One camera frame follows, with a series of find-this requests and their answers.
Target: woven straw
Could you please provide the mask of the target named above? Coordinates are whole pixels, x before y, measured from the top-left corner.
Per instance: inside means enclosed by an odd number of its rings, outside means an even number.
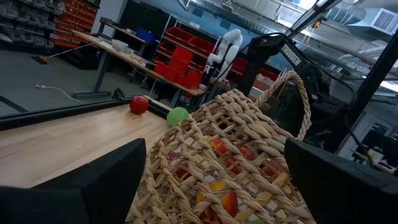
[[[286,139],[294,138],[259,110],[278,87],[293,78],[303,99],[305,116],[297,139],[304,138],[310,124],[310,105],[303,81],[288,72],[253,103],[238,90],[217,96],[177,127],[170,129],[150,150],[142,180],[126,222],[201,223],[199,216],[211,207],[224,224],[263,220],[265,223],[315,223],[291,176],[283,156]],[[217,157],[210,146],[219,139],[227,153]],[[239,147],[256,156],[247,160]],[[226,161],[242,171],[235,174]],[[178,177],[177,170],[187,173]],[[272,169],[273,175],[265,174]],[[212,192],[209,182],[222,179],[225,187]],[[233,191],[239,212],[231,217],[220,198]],[[203,192],[204,202],[197,202]]]

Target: basket handle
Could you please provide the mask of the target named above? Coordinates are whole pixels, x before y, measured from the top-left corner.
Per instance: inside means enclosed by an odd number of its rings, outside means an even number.
[[[281,86],[281,84],[283,84],[290,78],[293,78],[294,82],[296,83],[296,85],[298,87],[298,91],[300,92],[300,95],[303,99],[305,114],[304,114],[304,119],[303,119],[303,123],[301,125],[300,132],[298,133],[298,136],[297,136],[298,140],[303,141],[304,136],[307,133],[307,130],[310,128],[311,108],[310,108],[310,103],[308,102],[308,95],[307,95],[307,91],[305,90],[305,87],[304,87],[304,82],[296,72],[289,71],[285,75],[282,75],[281,77],[279,77],[269,87],[268,90],[266,90],[261,96],[259,96],[259,98],[255,102],[255,105],[257,107],[260,107],[262,102],[268,100],[268,98]]]

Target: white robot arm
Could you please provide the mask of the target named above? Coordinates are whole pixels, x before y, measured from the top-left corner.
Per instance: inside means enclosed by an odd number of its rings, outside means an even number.
[[[229,43],[231,43],[232,41],[234,41],[234,44],[228,50]],[[226,33],[223,37],[223,40],[220,43],[220,46],[218,47],[217,55],[215,54],[209,55],[206,63],[205,72],[209,73],[211,66],[215,62],[221,63],[225,56],[224,63],[220,70],[220,75],[223,74],[223,76],[220,78],[220,81],[223,81],[228,75],[229,70],[231,69],[229,65],[232,63],[232,61],[235,59],[236,55],[238,54],[239,49],[242,46],[242,42],[243,42],[243,36],[239,29],[235,29]]]

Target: blue container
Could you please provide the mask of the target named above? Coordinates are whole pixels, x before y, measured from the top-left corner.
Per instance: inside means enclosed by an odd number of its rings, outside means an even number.
[[[136,30],[136,36],[146,41],[148,44],[155,43],[155,35],[149,31],[144,30],[141,27],[138,27]]]

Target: concrete floor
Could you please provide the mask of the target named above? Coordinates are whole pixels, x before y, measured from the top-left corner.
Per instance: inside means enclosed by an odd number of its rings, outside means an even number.
[[[41,65],[30,56],[33,55],[0,50],[0,95],[26,110],[47,110],[79,105],[60,91],[38,89],[35,88],[36,84],[60,88],[68,95],[73,91],[94,88],[97,78],[95,70],[80,70],[60,58],[51,58],[48,65]],[[141,89],[139,83],[129,83],[129,75],[115,68],[113,72],[106,73],[101,89],[114,91],[117,88],[122,88],[126,96],[149,94],[149,90]],[[84,103],[108,99],[109,96],[78,98]],[[0,116],[12,113],[17,111],[0,103]]]

